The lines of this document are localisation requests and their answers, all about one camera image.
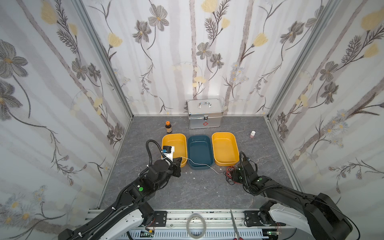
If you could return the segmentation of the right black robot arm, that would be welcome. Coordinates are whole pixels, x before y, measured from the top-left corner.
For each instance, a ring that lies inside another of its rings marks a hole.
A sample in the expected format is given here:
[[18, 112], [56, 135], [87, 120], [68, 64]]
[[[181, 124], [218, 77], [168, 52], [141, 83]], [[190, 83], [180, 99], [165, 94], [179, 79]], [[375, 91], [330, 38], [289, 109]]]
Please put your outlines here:
[[359, 230], [328, 195], [307, 194], [258, 175], [257, 164], [251, 164], [244, 152], [239, 153], [232, 179], [241, 184], [246, 193], [269, 199], [259, 209], [263, 225], [285, 223], [309, 233], [316, 240], [345, 240], [353, 230]]

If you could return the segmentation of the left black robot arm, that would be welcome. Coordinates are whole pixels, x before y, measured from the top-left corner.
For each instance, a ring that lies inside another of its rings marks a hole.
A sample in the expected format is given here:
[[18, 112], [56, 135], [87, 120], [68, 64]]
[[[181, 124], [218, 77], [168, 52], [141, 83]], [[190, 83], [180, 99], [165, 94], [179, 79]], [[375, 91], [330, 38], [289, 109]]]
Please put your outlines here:
[[163, 189], [171, 177], [181, 176], [182, 158], [174, 158], [174, 146], [158, 147], [161, 159], [150, 161], [139, 176], [118, 194], [103, 212], [83, 226], [62, 231], [60, 240], [115, 240], [122, 234], [154, 220], [148, 201]]

